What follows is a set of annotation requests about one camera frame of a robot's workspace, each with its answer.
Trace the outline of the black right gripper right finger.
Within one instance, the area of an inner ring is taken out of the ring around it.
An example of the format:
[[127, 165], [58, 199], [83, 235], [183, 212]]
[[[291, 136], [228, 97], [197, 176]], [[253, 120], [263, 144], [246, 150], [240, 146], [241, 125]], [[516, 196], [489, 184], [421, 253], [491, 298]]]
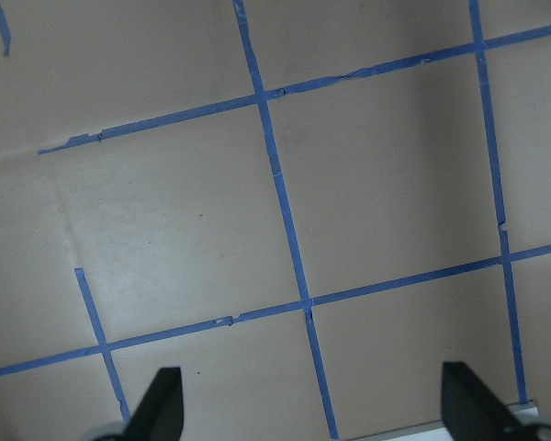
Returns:
[[444, 362], [441, 418], [449, 435], [465, 440], [530, 440], [523, 425], [465, 362]]

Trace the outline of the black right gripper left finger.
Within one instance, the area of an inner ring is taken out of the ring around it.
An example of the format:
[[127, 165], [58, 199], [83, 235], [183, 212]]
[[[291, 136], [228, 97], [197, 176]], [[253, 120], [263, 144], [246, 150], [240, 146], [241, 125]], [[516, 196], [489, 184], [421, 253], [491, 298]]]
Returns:
[[155, 374], [123, 431], [124, 440], [180, 440], [185, 405], [180, 367], [162, 367]]

